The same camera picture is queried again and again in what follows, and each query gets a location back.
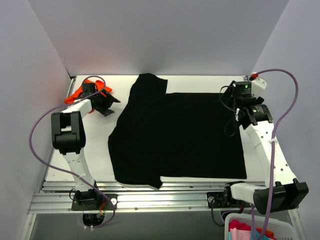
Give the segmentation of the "black t shirt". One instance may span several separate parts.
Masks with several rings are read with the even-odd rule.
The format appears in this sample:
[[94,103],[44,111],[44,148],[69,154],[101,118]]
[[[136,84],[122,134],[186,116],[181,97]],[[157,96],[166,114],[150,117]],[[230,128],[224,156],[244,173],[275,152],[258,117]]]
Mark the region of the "black t shirt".
[[241,135],[217,93],[167,93],[168,81],[140,74],[108,138],[115,180],[162,186],[161,177],[247,178]]

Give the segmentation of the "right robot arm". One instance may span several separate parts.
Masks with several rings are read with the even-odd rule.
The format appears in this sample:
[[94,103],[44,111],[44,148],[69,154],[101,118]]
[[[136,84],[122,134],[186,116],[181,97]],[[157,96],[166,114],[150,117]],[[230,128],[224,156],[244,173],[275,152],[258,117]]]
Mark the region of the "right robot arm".
[[222,193],[223,203],[239,201],[255,206],[262,215],[295,209],[309,193],[289,167],[277,138],[269,108],[253,93],[251,81],[232,81],[222,95],[222,103],[234,112],[236,127],[242,127],[253,143],[264,174],[264,186],[244,181],[229,182]]

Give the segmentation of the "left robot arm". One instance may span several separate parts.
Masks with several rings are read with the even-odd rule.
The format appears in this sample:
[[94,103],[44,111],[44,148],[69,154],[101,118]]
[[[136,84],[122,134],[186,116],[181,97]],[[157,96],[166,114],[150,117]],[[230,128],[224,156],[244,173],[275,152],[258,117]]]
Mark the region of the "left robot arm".
[[73,95],[65,99],[72,104],[68,109],[51,114],[51,137],[53,148],[62,154],[70,171],[75,173],[75,200],[83,202],[90,210],[100,206],[101,197],[93,188],[97,187],[85,159],[86,135],[83,118],[94,111],[107,117],[114,113],[113,103],[120,101],[113,97],[112,89],[101,80],[84,80]]

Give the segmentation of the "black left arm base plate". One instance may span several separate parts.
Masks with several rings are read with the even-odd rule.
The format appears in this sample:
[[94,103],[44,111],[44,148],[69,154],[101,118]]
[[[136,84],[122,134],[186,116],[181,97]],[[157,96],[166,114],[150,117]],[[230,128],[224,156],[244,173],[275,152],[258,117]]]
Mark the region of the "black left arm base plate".
[[100,197],[98,200],[88,199],[81,201],[74,197],[71,205],[72,211],[97,211],[100,209],[104,211],[111,211],[113,207],[104,197]]

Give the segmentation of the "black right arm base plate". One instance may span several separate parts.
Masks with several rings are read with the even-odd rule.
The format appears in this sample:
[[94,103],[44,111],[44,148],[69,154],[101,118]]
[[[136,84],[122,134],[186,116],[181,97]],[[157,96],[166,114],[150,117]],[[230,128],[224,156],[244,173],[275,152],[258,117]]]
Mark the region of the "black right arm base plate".
[[227,198],[222,191],[207,192],[206,200],[208,208],[221,209],[221,208],[248,208],[250,205],[241,200],[232,200]]

